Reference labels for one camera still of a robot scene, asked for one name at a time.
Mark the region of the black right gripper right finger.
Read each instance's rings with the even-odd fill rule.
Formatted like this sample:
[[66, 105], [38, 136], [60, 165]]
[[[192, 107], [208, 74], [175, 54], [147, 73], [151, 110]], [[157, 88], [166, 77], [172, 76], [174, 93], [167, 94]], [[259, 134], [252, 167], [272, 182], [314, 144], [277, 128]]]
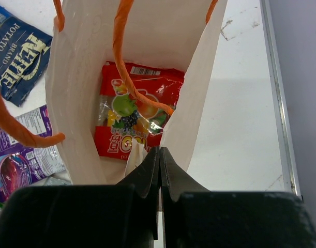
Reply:
[[160, 150], [165, 247], [316, 247], [303, 201], [287, 192], [210, 191]]

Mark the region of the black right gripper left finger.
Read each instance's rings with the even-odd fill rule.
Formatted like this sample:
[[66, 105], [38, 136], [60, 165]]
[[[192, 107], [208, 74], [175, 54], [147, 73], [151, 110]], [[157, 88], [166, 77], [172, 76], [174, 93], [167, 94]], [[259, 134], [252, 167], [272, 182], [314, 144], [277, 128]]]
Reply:
[[159, 153], [115, 185], [17, 190], [0, 214], [0, 247], [153, 247]]

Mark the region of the beige paper bag orange handles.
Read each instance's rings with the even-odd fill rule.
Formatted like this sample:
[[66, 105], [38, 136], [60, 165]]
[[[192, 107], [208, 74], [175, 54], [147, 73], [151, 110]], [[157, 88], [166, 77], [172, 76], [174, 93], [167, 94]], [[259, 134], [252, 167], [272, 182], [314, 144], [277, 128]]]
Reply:
[[115, 61], [185, 73], [160, 145], [189, 167], [215, 60], [226, 1], [63, 1], [64, 29], [52, 39], [45, 74], [52, 130], [74, 184], [114, 184], [125, 162], [101, 158], [93, 132], [101, 70]]

